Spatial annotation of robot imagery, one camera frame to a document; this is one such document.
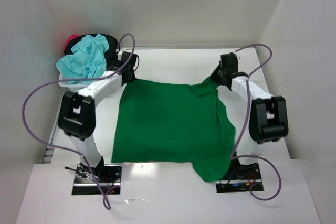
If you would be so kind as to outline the green t shirt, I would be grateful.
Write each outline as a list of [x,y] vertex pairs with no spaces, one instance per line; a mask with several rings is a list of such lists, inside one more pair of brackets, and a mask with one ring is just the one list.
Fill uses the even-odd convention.
[[210,79],[198,84],[135,80],[122,93],[111,160],[192,164],[205,182],[225,176],[236,129]]

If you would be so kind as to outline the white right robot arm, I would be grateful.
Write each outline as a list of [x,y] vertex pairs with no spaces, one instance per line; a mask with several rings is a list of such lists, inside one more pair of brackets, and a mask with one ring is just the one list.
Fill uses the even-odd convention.
[[257,163],[268,143],[277,142],[288,134],[286,100],[274,96],[249,79],[245,72],[238,71],[235,53],[223,54],[211,80],[227,87],[247,103],[243,128],[230,155],[232,171],[238,173]]

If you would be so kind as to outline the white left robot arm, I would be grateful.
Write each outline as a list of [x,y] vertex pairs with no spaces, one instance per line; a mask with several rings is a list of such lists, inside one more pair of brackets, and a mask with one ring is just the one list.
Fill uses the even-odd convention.
[[63,95],[58,117],[58,127],[63,130],[80,153],[78,172],[98,179],[107,173],[104,160],[94,141],[96,107],[106,97],[121,89],[124,84],[135,80],[135,70],[140,58],[127,51],[118,53],[112,67],[103,73],[103,80],[94,81],[78,91],[66,91]]

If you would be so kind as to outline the black t shirt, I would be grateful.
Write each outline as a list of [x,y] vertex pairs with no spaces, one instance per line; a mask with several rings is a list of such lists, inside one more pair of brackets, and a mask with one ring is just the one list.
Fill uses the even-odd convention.
[[[118,45],[118,41],[116,40],[116,38],[114,38],[113,36],[107,35],[107,34],[101,34],[106,40],[107,43],[109,45],[109,49],[104,53],[104,58],[106,60],[107,63],[107,67],[109,67],[110,65],[113,65],[114,63],[117,62],[118,59],[118,50],[117,50],[117,45]],[[77,38],[77,43],[80,42],[86,35],[80,35]],[[64,50],[64,55],[73,55],[71,49],[69,50]]]

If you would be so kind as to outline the light blue t shirt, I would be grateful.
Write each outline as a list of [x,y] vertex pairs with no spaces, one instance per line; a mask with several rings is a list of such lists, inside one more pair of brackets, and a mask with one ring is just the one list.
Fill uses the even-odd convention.
[[56,68],[69,84],[90,84],[92,78],[99,78],[107,68],[104,53],[109,50],[106,37],[86,35],[56,63]]

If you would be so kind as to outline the white plastic laundry basket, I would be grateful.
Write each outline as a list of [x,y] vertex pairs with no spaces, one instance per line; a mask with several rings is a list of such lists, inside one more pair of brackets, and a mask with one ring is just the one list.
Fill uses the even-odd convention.
[[87,86],[87,84],[84,84],[84,83],[69,84],[69,82],[66,81],[66,78],[63,76],[62,73],[59,74],[59,80],[60,82],[58,84],[60,87],[71,89],[71,90],[79,90]]

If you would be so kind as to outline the pink red t shirt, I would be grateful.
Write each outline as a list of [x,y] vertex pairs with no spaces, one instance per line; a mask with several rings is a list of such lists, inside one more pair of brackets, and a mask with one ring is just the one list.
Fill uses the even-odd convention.
[[65,45],[64,45],[64,50],[68,50],[68,49],[70,50],[72,48],[72,46],[77,43],[77,38],[78,37],[79,36],[77,34],[73,34],[73,35],[69,36]]

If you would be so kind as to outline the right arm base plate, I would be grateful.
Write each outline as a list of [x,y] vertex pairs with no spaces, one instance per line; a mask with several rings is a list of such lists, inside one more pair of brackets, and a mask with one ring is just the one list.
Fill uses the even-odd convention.
[[250,166],[242,166],[238,171],[231,167],[226,175],[216,182],[217,193],[238,193],[252,191],[264,191],[260,168],[257,163]]

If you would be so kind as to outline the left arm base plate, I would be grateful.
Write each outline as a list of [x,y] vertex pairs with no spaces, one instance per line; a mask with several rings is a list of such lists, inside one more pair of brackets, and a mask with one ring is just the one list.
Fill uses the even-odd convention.
[[[75,171],[72,195],[99,195],[100,191],[93,181],[92,175],[81,164],[78,164]],[[96,177],[104,193],[110,195],[119,195],[121,190],[122,164],[105,164],[105,174],[102,177]]]

